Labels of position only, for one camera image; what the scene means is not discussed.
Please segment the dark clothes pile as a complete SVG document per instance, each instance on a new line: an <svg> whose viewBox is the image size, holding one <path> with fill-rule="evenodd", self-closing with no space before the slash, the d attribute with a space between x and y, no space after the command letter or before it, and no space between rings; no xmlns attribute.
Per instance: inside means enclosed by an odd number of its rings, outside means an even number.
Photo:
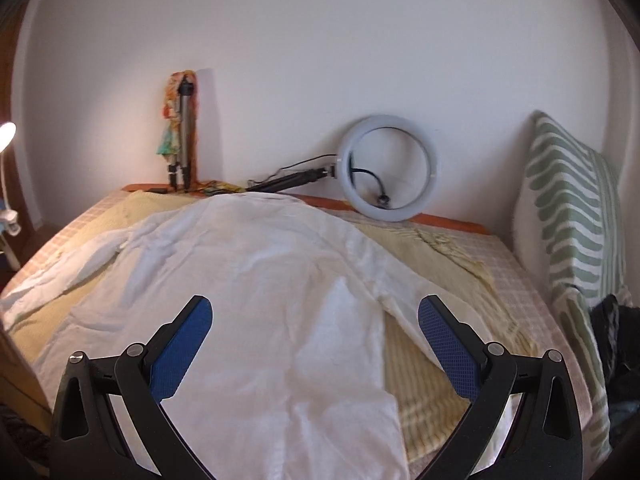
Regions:
<svg viewBox="0 0 640 480"><path fill-rule="evenodd" d="M590 313L602 364L613 448L639 413L639 309L606 296Z"/></svg>

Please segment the green white patterned pillow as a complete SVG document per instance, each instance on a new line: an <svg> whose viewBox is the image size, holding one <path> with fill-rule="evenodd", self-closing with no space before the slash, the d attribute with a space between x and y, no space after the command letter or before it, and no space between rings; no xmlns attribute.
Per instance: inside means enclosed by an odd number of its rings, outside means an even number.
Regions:
<svg viewBox="0 0 640 480"><path fill-rule="evenodd" d="M591 311L627 300L617 176L604 156L537 113L513 223L515 253L572 349L589 394L582 442L597 467L611 452L605 378Z"/></svg>

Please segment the white clip desk lamp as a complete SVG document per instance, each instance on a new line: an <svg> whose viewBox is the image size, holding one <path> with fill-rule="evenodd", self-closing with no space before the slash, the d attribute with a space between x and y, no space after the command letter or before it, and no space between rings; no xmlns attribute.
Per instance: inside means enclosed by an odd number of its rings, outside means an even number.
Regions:
<svg viewBox="0 0 640 480"><path fill-rule="evenodd" d="M17 272L21 270L14 249L6 239L8 236L17 237L21 233L18 212L11 206L8 193L8 170L6 169L6 150L14 140L16 125L14 122L4 122L0 128L0 152L1 152L1 253L6 257L10 268Z"/></svg>

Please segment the orange floral mattress sheet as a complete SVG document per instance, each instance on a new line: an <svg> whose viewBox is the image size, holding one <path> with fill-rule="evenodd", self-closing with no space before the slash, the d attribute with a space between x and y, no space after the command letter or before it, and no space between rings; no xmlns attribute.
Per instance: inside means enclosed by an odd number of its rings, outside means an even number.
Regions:
<svg viewBox="0 0 640 480"><path fill-rule="evenodd" d="M158 183L127 184L122 188L122 190L125 192L152 192L153 190L159 190L160 188L162 188L165 193L169 193L169 186L167 184ZM344 202L344 200L334 200L333 198L300 194L293 194L293 197L302 200L307 205L317 208L329 209L329 211L356 211L354 207ZM410 222L415 224L422 224L422 226L434 226L435 228L443 228L453 231L490 235L488 229L486 229L484 226L481 226L480 224L437 217L433 216L432 214L417 214L410 219Z"/></svg>

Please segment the folded silver tripod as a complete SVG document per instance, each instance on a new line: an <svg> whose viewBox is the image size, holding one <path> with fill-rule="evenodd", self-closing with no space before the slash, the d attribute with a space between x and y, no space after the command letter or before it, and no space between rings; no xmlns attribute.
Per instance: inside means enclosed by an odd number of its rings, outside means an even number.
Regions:
<svg viewBox="0 0 640 480"><path fill-rule="evenodd" d="M171 76L167 92L166 119L168 120L168 162L169 183L177 192L178 177L182 188L187 191L191 184L190 137L192 130L192 98L194 82L187 73Z"/></svg>

